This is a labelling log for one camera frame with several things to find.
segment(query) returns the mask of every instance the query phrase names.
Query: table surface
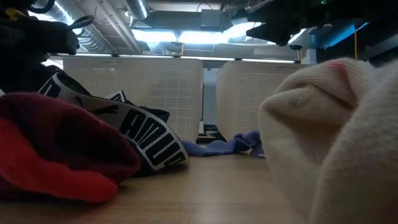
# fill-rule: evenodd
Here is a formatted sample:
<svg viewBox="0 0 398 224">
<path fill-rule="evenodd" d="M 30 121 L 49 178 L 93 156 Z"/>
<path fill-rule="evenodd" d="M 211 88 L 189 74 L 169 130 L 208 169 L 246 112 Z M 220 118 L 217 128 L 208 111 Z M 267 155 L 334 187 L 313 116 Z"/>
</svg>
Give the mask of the table surface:
<svg viewBox="0 0 398 224">
<path fill-rule="evenodd" d="M 245 154 L 194 157 L 129 179 L 103 205 L 0 202 L 1 223 L 291 223 L 266 160 Z"/>
</svg>

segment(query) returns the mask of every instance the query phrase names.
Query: blue cloth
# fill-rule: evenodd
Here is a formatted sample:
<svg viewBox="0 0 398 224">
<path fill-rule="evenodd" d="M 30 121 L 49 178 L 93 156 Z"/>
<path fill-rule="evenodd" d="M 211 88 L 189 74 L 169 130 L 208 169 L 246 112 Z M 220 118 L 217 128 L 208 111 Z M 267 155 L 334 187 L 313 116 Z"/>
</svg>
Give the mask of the blue cloth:
<svg viewBox="0 0 398 224">
<path fill-rule="evenodd" d="M 228 142 L 215 140 L 205 147 L 188 141 L 182 141 L 182 144 L 189 156 L 221 156 L 253 149 L 250 152 L 251 156 L 264 157 L 259 131 L 252 131 L 247 134 L 237 134 L 234 136 L 234 139 Z"/>
</svg>

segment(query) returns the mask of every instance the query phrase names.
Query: ceiling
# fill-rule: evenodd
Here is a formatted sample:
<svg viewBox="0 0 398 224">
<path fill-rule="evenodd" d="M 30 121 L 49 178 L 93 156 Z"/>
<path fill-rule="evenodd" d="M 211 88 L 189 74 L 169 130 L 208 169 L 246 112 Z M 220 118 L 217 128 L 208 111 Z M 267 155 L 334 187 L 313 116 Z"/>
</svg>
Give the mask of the ceiling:
<svg viewBox="0 0 398 224">
<path fill-rule="evenodd" d="M 106 19 L 103 12 L 96 7 L 94 0 L 69 1 L 72 1 L 83 14 L 95 16 L 96 19 L 93 25 L 119 54 L 132 53 L 125 41 L 123 41 L 115 28 Z M 124 25 L 130 27 L 130 17 L 126 14 L 127 8 L 125 0 L 109 0 L 109 2 L 113 5 L 115 10 L 117 10 Z M 206 4 L 190 0 L 148 0 L 147 2 L 153 10 L 173 16 L 175 20 L 170 23 L 176 26 L 184 22 L 183 19 L 179 19 L 178 12 L 200 12 L 202 9 L 220 9 L 231 3 L 241 4 L 239 1 L 234 2 L 233 0 L 207 0 Z M 140 41 L 139 45 L 144 54 L 151 54 L 145 42 Z M 297 52 L 291 50 L 289 46 L 279 47 L 276 45 L 264 45 L 263 40 L 256 39 L 250 40 L 249 42 L 237 42 L 234 44 L 184 44 L 182 47 L 182 45 L 165 42 L 163 45 L 168 54 L 179 54 L 183 52 L 183 54 L 187 56 L 297 59 Z"/>
</svg>

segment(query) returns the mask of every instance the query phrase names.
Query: knit hat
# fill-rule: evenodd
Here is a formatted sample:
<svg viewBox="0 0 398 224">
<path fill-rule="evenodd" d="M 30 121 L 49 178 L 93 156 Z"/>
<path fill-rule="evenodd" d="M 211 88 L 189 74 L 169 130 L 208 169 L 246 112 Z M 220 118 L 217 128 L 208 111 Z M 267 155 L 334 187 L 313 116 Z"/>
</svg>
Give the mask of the knit hat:
<svg viewBox="0 0 398 224">
<path fill-rule="evenodd" d="M 0 97 L 0 197 L 24 192 L 105 202 L 139 169 L 117 130 L 37 93 Z"/>
<path fill-rule="evenodd" d="M 164 121 L 168 112 L 140 108 L 129 103 L 123 93 L 110 95 L 109 99 L 91 96 L 65 72 L 56 73 L 39 93 L 81 106 L 119 130 L 141 159 L 139 175 L 189 163 L 181 140 Z"/>
<path fill-rule="evenodd" d="M 298 71 L 261 105 L 274 180 L 309 223 L 398 223 L 398 63 Z"/>
</svg>

